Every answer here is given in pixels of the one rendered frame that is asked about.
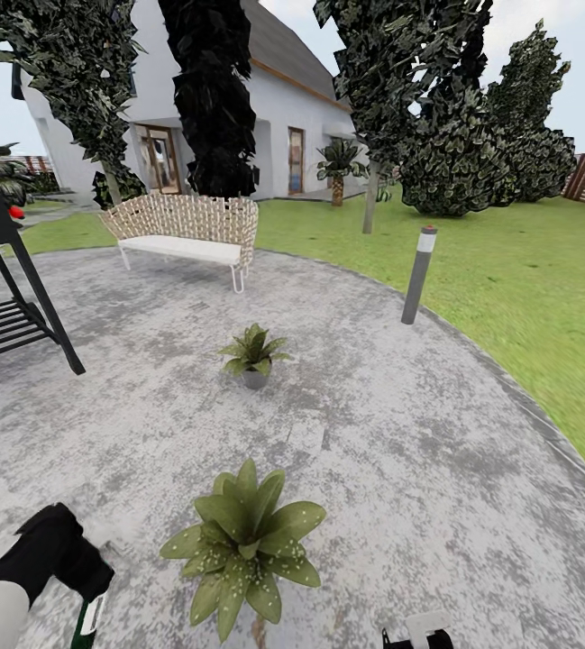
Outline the insectifuge atomizer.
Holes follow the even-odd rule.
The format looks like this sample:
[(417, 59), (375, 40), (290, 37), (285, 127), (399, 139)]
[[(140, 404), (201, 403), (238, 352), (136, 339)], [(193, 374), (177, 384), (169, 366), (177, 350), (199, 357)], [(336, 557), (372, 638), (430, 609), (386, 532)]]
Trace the insectifuge atomizer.
[(84, 598), (70, 649), (91, 649), (102, 616), (106, 595), (107, 591), (100, 594), (93, 603), (89, 604), (86, 603)]

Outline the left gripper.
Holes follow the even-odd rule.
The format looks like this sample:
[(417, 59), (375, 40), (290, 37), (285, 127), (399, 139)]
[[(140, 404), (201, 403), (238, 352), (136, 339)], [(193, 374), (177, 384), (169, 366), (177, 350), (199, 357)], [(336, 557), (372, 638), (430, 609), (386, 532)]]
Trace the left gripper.
[(56, 575), (56, 578), (70, 589), (77, 590), (89, 604), (109, 589), (114, 575), (112, 564), (102, 560), (98, 550), (87, 543), (80, 560), (69, 571)]

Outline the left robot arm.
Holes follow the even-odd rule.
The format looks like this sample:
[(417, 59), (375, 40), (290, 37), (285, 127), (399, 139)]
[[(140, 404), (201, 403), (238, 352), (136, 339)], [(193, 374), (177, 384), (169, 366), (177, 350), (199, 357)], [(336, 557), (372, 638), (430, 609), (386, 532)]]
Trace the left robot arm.
[(32, 603), (53, 574), (89, 604), (109, 589), (115, 575), (112, 564), (102, 560), (107, 550), (132, 568), (137, 548), (112, 527), (87, 543), (75, 514), (57, 502), (0, 546), (0, 649), (13, 649)]

